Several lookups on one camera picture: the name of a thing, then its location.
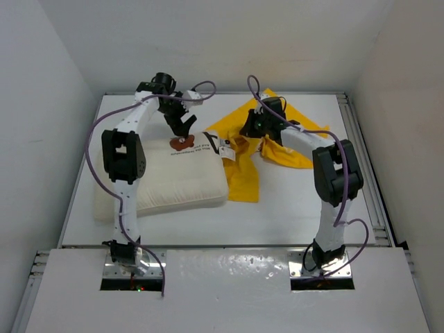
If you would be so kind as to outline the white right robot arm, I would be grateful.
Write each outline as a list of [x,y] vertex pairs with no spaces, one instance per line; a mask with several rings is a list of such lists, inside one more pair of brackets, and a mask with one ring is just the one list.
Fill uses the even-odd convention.
[[262,97],[248,111],[240,134],[250,138],[268,136],[284,148],[308,158],[313,164],[314,185],[321,200],[318,232],[311,244],[314,268],[344,255],[345,220],[352,201],[364,186],[354,146],[328,130],[308,130],[288,120],[281,99]]

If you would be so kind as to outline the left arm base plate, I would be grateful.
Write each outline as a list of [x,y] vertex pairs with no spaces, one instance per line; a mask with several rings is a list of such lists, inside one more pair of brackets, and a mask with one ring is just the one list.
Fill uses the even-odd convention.
[[160,262],[154,256],[142,251],[138,254],[134,264],[122,264],[118,261],[112,261],[110,252],[105,257],[103,266],[103,278],[107,279],[129,279],[131,275],[137,279],[161,279],[163,277],[162,269],[166,268],[165,252],[155,251]]

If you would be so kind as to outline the cream printed pillow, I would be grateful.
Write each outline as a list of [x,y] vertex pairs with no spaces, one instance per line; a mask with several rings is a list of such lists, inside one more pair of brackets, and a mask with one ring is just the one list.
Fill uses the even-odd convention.
[[229,188],[220,145],[213,130],[143,142],[146,170],[137,189],[137,217],[223,205]]

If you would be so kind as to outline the yellow cartoon pillowcase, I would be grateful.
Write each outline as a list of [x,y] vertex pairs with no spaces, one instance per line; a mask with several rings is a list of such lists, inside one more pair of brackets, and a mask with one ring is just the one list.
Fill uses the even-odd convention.
[[259,153],[266,162],[293,169],[312,169],[312,162],[299,152],[283,148],[269,137],[255,139],[239,134],[244,126],[249,110],[257,102],[251,99],[207,128],[217,132],[221,139],[230,142],[236,153],[236,160],[225,160],[223,167],[228,183],[228,199],[235,202],[257,203],[259,201],[259,173],[252,160]]

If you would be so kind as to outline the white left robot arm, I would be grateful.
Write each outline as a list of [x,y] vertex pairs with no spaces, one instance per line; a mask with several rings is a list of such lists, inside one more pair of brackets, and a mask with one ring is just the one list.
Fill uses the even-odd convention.
[[146,157],[140,135],[155,112],[161,112],[173,133],[188,137],[191,116],[183,121],[190,107],[200,105],[205,98],[192,87],[176,91],[174,79],[142,82],[136,89],[134,103],[121,111],[130,113],[112,130],[101,135],[103,166],[113,189],[108,193],[116,200],[114,236],[109,241],[112,261],[136,267],[146,249],[141,245],[137,222],[137,190],[146,171]]

